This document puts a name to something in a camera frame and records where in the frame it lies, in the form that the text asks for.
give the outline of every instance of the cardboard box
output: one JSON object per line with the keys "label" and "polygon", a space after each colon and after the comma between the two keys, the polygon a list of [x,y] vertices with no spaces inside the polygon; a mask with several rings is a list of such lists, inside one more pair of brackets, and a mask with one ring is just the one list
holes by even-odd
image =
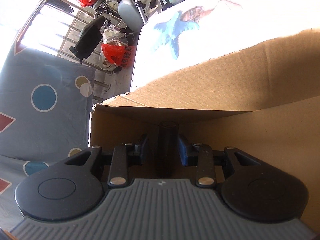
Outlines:
{"label": "cardboard box", "polygon": [[[139,54],[150,46],[156,23],[216,3],[187,0],[150,19],[132,92],[95,107],[90,144],[111,149],[148,133],[156,145],[159,122],[176,121],[190,142],[235,146],[302,180],[309,190],[302,221],[320,232],[320,0],[243,0],[243,10],[232,9],[215,36],[206,29],[218,22],[213,16],[199,21],[203,32],[180,35],[177,60],[158,51]],[[218,12],[223,23],[221,11],[213,15]]]}

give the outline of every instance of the red diamond shape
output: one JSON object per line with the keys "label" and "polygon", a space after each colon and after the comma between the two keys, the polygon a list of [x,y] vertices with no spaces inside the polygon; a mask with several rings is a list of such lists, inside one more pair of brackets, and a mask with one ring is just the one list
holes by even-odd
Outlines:
{"label": "red diamond shape", "polygon": [[11,185],[12,185],[11,182],[8,182],[7,180],[0,178],[0,195],[1,195],[3,192],[5,192],[6,189],[7,189],[8,187],[10,187]]}
{"label": "red diamond shape", "polygon": [[16,119],[0,112],[0,132],[8,128]]}

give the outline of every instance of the metal railing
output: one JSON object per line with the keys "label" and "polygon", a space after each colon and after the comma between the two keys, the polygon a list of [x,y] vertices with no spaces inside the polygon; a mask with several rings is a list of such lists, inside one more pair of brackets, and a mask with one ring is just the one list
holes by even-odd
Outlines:
{"label": "metal railing", "polygon": [[[70,2],[70,1],[68,1],[68,0],[61,0],[61,1],[63,1],[64,3],[70,5],[71,7],[75,8],[75,9],[77,9],[78,11],[86,14],[87,16],[89,16],[89,17],[91,17],[91,18],[94,17],[94,14],[92,14],[91,12],[87,11],[87,10],[84,9],[84,8],[81,8],[81,7],[77,6],[76,4],[74,4],[74,3],[72,3],[72,2]],[[31,13],[31,15],[29,16],[29,18],[28,18],[27,21],[25,22],[25,24],[24,24],[24,25],[22,26],[22,28],[18,31],[18,33],[17,33],[17,35],[16,35],[16,37],[15,37],[15,39],[14,39],[14,41],[15,41],[16,43],[20,43],[20,42],[22,41],[22,39],[23,39],[24,35],[26,34],[28,28],[31,26],[33,20],[36,18],[36,16],[37,16],[38,14],[40,14],[40,15],[45,15],[45,14],[43,14],[43,13],[40,12],[40,10],[41,10],[45,5],[47,5],[47,6],[49,6],[49,7],[52,7],[52,8],[54,8],[54,9],[58,10],[58,11],[61,11],[61,12],[65,13],[65,14],[71,16],[71,17],[72,17],[74,20],[76,20],[76,21],[79,21],[79,22],[81,22],[81,23],[83,23],[83,24],[88,24],[87,21],[79,18],[78,16],[73,15],[73,14],[70,13],[70,12],[64,11],[63,9],[58,8],[58,7],[54,6],[54,5],[51,5],[51,4],[47,3],[47,2],[48,2],[48,0],[40,0],[40,1],[38,2],[36,8],[33,10],[33,12]],[[67,23],[65,23],[65,22],[62,22],[62,21],[60,21],[59,19],[56,19],[56,18],[54,18],[54,19],[55,19],[57,22],[60,22],[60,23],[62,23],[63,25],[67,26],[70,30],[74,30],[74,31],[76,31],[76,32],[81,32],[81,30],[77,29],[76,27],[74,27],[74,26],[72,26],[72,25],[70,25],[70,24],[67,24]],[[65,41],[71,42],[71,43],[73,43],[73,44],[76,44],[76,43],[77,43],[77,41],[75,41],[75,40],[73,40],[73,39],[70,39],[70,38],[68,38],[67,36],[63,36],[63,35],[58,34],[58,33],[55,33],[55,35],[57,35],[58,37],[62,38],[62,39],[65,40]],[[48,49],[50,49],[50,50],[52,50],[52,51],[55,51],[55,52],[57,52],[57,53],[60,54],[60,55],[64,55],[65,57],[68,57],[69,59],[79,61],[79,59],[78,59],[77,57],[75,57],[73,54],[69,54],[69,53],[67,53],[67,52],[64,52],[64,51],[62,51],[61,49],[55,49],[55,48],[53,48],[53,47],[51,47],[51,46],[48,46],[48,45],[45,45],[45,44],[40,44],[40,45],[42,45],[42,46],[44,46],[44,47],[46,47],[46,48],[48,48]],[[96,51],[96,50],[95,50],[93,53],[96,54],[96,55],[100,55],[100,52],[99,52],[99,51]],[[83,65],[86,65],[87,67],[93,67],[93,68],[98,69],[98,70],[100,70],[100,71],[102,71],[102,72],[104,72],[104,73],[106,73],[106,74],[108,74],[108,75],[112,75],[112,74],[113,74],[112,71],[101,69],[98,65],[95,65],[95,64],[90,63],[90,62],[85,61],[85,60],[83,61]],[[95,85],[102,86],[102,87],[105,87],[107,90],[110,89],[110,87],[111,87],[110,84],[105,84],[105,83],[99,82],[99,81],[97,81],[97,80],[94,80],[94,84],[95,84]],[[103,101],[103,100],[104,100],[103,98],[97,97],[97,96],[93,96],[93,98],[94,98],[95,100],[97,100],[97,101]]]}

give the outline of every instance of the blue circle with white outline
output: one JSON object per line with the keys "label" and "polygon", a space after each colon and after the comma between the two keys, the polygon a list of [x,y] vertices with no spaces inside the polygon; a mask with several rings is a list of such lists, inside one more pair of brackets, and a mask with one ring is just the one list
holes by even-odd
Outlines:
{"label": "blue circle with white outline", "polygon": [[49,167],[48,163],[25,162],[23,165],[23,171],[27,176],[30,176],[48,167]]}
{"label": "blue circle with white outline", "polygon": [[52,110],[58,100],[56,90],[49,84],[37,85],[31,93],[31,104],[39,112]]}

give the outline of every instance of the patterned fabric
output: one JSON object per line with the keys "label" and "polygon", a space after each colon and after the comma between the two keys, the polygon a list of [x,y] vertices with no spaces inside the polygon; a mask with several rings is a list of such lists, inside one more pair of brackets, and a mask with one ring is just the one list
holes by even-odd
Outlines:
{"label": "patterned fabric", "polygon": [[0,226],[11,229],[17,184],[87,148],[94,69],[12,48],[0,70]]}

